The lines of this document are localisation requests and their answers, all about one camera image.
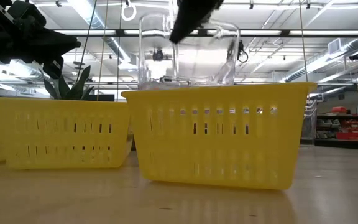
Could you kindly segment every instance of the ceiling pipe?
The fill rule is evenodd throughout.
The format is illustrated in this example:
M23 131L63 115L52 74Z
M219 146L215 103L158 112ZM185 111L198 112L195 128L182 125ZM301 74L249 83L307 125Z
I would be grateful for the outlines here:
M92 29L107 29L102 17L95 9L93 18L93 0L68 0L73 9L90 25ZM105 43L110 47L112 52L118 57L123 64L131 64L131 70L137 70L137 57L133 54L127 53L115 40L114 37L102 37Z
M341 51L339 53L335 53L334 55L330 55L327 51L325 52L326 53L323 56L309 60L310 62L307 63L306 67L301 66L300 68L289 71L287 75L285 75L285 78L280 80L280 82L292 82L293 80L306 75L306 69L308 73L310 73L335 62L339 58L348 57L358 53L358 39L342 44Z
M306 23L305 26L303 26L303 28L307 28L313 21L315 21L319 16L321 16L323 14L323 12L325 12L329 7L331 7L333 5L333 3L335 3L336 0L330 0L322 9L320 9L320 12L318 12L313 18L310 19L310 21L308 21ZM276 50L274 50L273 53L271 53L265 60L261 61L252 72L256 72L258 69L260 69L265 63L266 61L273 57L277 52L279 52L281 49L284 48L284 46L289 43L291 41L291 39L285 39L283 41L283 44L281 44L280 46L278 46L276 48Z
M106 1L100 1L100 2L104 2L104 3L98 3L97 6L106 6L107 2ZM156 4L157 2L155 1L142 1L144 3L132 3L133 6L139 6L139 7L149 7L149 8L155 8L155 9L169 9L169 7L165 4ZM56 7L56 4L53 2L51 3L50 1L37 1L36 3L34 3L37 8L40 7ZM67 2L61 2L60 3L62 6L69 6L70 4ZM121 1L116 1L114 3L109 3L108 6L117 6L117 7L121 7L122 5L125 5L125 3L121 4ZM278 6L277 3L253 3L254 8L252 10L280 10L280 11L285 11L285 10L292 10L292 9L297 9L298 6L292 6L291 4L282 4L281 6ZM310 4L310 8L312 9L322 9L324 6L324 4L319 4L319 3L311 3ZM308 8L307 4L302 4L301 6L304 9ZM223 3L221 8L225 8L225 9L238 9L238 10L251 10L250 9L250 3ZM358 9L358 3L337 3L336 6L331 6L329 9L332 10L346 10L346 9Z
M354 67L350 67L350 68L348 68L348 69L346 69L344 71L341 71L341 72L339 72L337 74L327 76L326 78L324 78L324 79L322 79L320 81L317 81L317 82L318 83L328 82L328 81L331 81L331 80L333 80L335 78L339 78L339 77L341 77L343 75L350 74L351 72L356 71L356 70L358 70L358 65L355 65Z

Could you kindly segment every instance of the potted plant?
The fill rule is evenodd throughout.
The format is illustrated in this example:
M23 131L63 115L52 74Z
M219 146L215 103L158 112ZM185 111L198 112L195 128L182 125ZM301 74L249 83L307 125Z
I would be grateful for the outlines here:
M73 85L73 87L70 89L70 87L67 85L63 75L60 75L59 77L51 73L50 78L53 81L53 85L45 78L44 73L40 72L44 78L44 85L45 89L48 91L50 96L52 96L54 99L59 100L84 100L86 99L89 94L91 93L93 86L88 87L84 91L85 82L90 76L91 73L91 66L86 67L82 74L80 75L80 78L78 81Z

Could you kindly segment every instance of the shelf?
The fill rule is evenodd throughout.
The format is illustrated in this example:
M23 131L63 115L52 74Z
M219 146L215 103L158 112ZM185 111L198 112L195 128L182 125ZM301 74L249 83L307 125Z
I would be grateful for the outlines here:
M336 140L336 139L316 139L316 146L341 147L346 149L358 149L358 141Z
M317 116L317 119L358 119L358 116Z

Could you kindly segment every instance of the ceiling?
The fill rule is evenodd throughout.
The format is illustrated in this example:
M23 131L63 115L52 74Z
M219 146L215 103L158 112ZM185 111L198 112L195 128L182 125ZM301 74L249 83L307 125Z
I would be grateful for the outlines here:
M88 29L88 24L70 6L68 1L60 1L61 7L55 5L55 0L40 1L32 0L38 6L41 13L47 19L49 29ZM136 4L137 14L131 21L125 21L121 17L121 3L125 1L110 0L97 1L96 10L102 20L106 20L108 29L138 29L139 19L153 12L168 14L168 0L132 0ZM306 3L310 2L311 7L306 9ZM358 30L358 0L310 0L303 1L302 10L299 10L298 0L254 0L254 8L251 10L249 0L225 0L220 10L214 12L212 19L226 21L235 24L240 29L301 29L301 18L304 29L344 29ZM126 16L130 16L132 9L126 9ZM192 37L193 43L207 43L209 37ZM249 61L242 65L237 64L236 81L243 82L277 82L281 80L290 70L302 67L304 57L306 61L324 54L328 50L328 43L335 38L263 38L252 37L241 38L249 54ZM65 66L63 74L68 80L75 80L77 71L74 61L80 61L84 51L86 38L80 37L82 47L64 55ZM139 55L138 37L117 37L120 47L127 53ZM98 80L117 80L119 82L136 82L137 72L126 72L118 68L119 62L112 50L104 44L100 37L89 37L86 43L84 63L91 65L91 76ZM204 45L203 50L219 50L219 47ZM205 64L198 63L200 69L207 69L211 61L204 60ZM358 62L347 62L338 60L328 66L320 68L309 74L309 80L316 77L325 77L342 71ZM190 72L194 68L182 66L182 71ZM101 89L115 89L117 85L102 85ZM119 85L119 88L136 88L136 85Z

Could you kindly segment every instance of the green leaf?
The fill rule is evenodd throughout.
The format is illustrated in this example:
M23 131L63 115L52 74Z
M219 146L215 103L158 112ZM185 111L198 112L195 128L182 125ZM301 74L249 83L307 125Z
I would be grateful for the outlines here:
M59 86L60 97L62 99L65 99L68 91L70 90L70 88L68 87L63 75L59 78L58 86Z
M48 91L48 93L54 98L54 99L58 99L56 91L53 87L52 84L50 84L46 79L44 79L44 85L45 85L45 89Z
M78 80L78 82L76 83L76 85L79 85L81 87L81 89L84 89L85 82L89 78L90 73L91 73L91 66L88 66L82 71L81 77Z
M89 87L85 90L85 92L83 93L81 100L86 100L88 98L88 96L90 95L91 91L93 90L94 86Z
M84 85L86 80L88 79L88 77L90 76L91 73L91 66L86 67L81 74L80 79L78 80L77 83L75 83L73 85L73 88L71 88L71 90L68 91L68 93L66 94L66 99L67 100L80 100L83 92L84 92Z

